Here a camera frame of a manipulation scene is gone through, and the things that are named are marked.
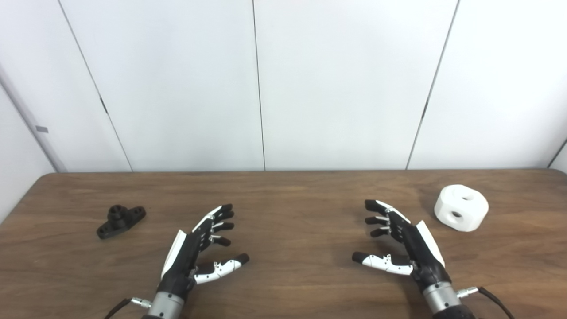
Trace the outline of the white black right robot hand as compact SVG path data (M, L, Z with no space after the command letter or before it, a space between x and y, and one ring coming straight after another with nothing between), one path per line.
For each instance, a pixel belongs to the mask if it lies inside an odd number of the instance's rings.
M365 218L365 223L369 226L379 225L379 228L370 232L370 236L390 236L403 245L407 256L400 259L392 254L375 256L354 252L354 262L391 274L409 276L421 292L431 285L452 282L438 245L424 221L413 224L395 207L379 200L365 200L365 208L376 213Z

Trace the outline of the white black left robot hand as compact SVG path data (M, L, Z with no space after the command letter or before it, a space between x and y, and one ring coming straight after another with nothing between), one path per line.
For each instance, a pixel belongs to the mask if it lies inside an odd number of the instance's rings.
M186 300L195 285L218 280L248 263L249 255L242 253L221 262L197 264L200 253L209 246L231 245L231 241L219 236L218 232L234 228L234 224L227 221L233 216L232 204L220 205L205 214L189 233L179 230L166 257L156 291Z

